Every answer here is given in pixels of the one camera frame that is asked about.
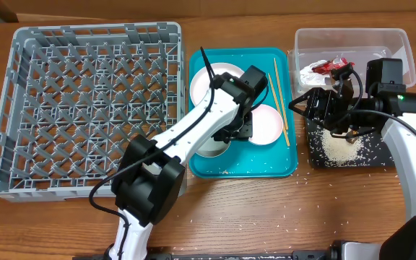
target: transparent bin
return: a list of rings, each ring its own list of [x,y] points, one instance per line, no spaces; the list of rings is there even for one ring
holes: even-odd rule
[[[367,62],[379,58],[402,59],[404,84],[411,87],[416,83],[412,49],[409,38],[402,29],[305,28],[296,31],[295,49],[289,53],[294,98],[312,87],[331,89],[329,78],[324,84],[305,84],[301,80],[300,71],[314,62],[329,61],[336,57],[355,63],[354,70],[360,75],[364,90]],[[354,75],[351,75],[351,79],[356,97],[359,95],[359,84]]]

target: wooden table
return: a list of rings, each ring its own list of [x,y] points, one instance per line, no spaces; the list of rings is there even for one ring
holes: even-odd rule
[[[288,51],[293,49],[296,30],[302,27],[400,27],[407,31],[416,66],[416,12],[176,22],[183,28],[187,61],[200,46],[276,46]],[[88,22],[0,25],[0,94],[17,28],[78,23]],[[326,248],[334,239],[382,243],[402,226],[404,199],[395,169],[313,170],[307,163],[303,119],[295,116],[295,126],[299,166],[292,177],[204,180],[189,173],[188,191],[152,231],[149,246],[157,247],[154,252],[290,252]],[[98,201],[114,207],[113,199]],[[114,241],[117,224],[117,217],[93,209],[86,199],[24,204],[0,199],[0,259],[101,254]]]

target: dish rack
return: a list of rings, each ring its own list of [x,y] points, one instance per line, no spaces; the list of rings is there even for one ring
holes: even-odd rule
[[[185,114],[184,49],[174,22],[24,27],[0,100],[0,197],[88,196],[129,140]],[[98,196],[114,196],[110,184]]]

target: white plate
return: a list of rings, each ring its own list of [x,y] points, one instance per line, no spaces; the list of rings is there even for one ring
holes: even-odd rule
[[[283,120],[275,108],[261,104],[251,112],[253,114],[253,136],[249,139],[251,143],[265,145],[279,139],[283,132]]]
[[[211,64],[214,74],[222,74],[228,72],[233,76],[240,77],[243,74],[243,70],[236,65],[228,64],[225,62],[219,62]],[[192,104],[198,105],[203,100],[209,89],[209,77],[207,68],[200,69],[192,78],[190,86],[190,96]]]

